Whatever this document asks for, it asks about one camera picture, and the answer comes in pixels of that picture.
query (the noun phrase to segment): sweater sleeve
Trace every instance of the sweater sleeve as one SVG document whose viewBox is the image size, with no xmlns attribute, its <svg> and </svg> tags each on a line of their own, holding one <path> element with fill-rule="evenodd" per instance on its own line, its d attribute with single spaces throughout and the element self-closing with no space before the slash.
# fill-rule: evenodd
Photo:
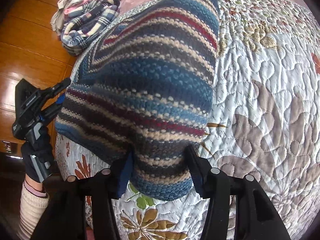
<svg viewBox="0 0 320 240">
<path fill-rule="evenodd" d="M 28 191 L 25 183 L 23 183 L 20 203 L 20 224 L 18 228 L 18 236 L 21 240 L 30 239 L 48 203 L 48 195 L 45 198 L 38 197 Z"/>
</svg>

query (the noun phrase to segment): white quilt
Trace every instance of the white quilt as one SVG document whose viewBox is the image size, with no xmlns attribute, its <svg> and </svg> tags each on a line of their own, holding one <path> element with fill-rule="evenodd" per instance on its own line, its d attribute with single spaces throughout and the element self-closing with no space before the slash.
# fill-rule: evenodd
<svg viewBox="0 0 320 240">
<path fill-rule="evenodd" d="M 157 1 L 125 13 L 110 28 Z M 308 9 L 288 0 L 219 0 L 219 6 L 213 105 L 199 155 L 228 175 L 252 174 L 290 237 L 299 239 L 320 209 L 319 25 Z M 108 167 L 61 135 L 56 158 L 64 179 Z M 92 225 L 90 205 L 87 198 Z M 208 200 L 193 188 L 183 198 L 160 201 L 129 184 L 113 205 L 122 239 L 199 239 Z M 230 198 L 228 239 L 233 239 L 235 212 Z"/>
</svg>

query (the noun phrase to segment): black glove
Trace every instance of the black glove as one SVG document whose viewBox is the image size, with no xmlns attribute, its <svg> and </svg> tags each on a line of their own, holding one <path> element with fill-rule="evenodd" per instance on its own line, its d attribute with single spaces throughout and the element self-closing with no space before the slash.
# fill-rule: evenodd
<svg viewBox="0 0 320 240">
<path fill-rule="evenodd" d="M 42 126 L 39 130 L 40 137 L 36 140 L 32 146 L 31 143 L 25 142 L 21 147 L 21 153 L 23 161 L 26 166 L 26 174 L 36 182 L 40 182 L 36 170 L 33 166 L 30 155 L 35 155 L 42 163 L 54 161 L 52 155 L 52 146 L 50 144 L 50 135 L 48 134 L 48 128 Z"/>
</svg>

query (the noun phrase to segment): striped sweater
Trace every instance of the striped sweater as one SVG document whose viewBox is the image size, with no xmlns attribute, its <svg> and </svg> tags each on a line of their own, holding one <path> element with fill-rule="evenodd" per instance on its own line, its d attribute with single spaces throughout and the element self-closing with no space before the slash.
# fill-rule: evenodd
<svg viewBox="0 0 320 240">
<path fill-rule="evenodd" d="M 57 131 L 111 164 L 134 148 L 132 184 L 174 200 L 192 180 L 212 106 L 218 0 L 161 0 L 110 30 L 84 57 Z"/>
</svg>

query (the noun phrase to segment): person's arm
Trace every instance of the person's arm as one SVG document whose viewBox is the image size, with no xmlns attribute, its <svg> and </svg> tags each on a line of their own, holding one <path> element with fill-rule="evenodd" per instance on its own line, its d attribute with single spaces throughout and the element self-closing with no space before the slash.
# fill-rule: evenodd
<svg viewBox="0 0 320 240">
<path fill-rule="evenodd" d="M 48 203 L 49 196 L 43 190 L 42 183 L 34 181 L 26 174 L 26 179 L 22 185 L 18 228 L 18 237 L 21 240 L 29 240 L 31 238 Z"/>
<path fill-rule="evenodd" d="M 23 162 L 26 168 L 26 178 L 22 185 L 20 203 L 20 224 L 18 237 L 22 240 L 29 240 L 38 224 L 44 210 L 49 203 L 49 196 L 40 183 L 36 170 L 31 161 L 30 155 L 36 155 L 42 163 L 52 163 L 52 146 L 50 136 L 46 127 L 39 130 L 41 136 L 31 145 L 25 142 L 21 147 Z"/>
</svg>

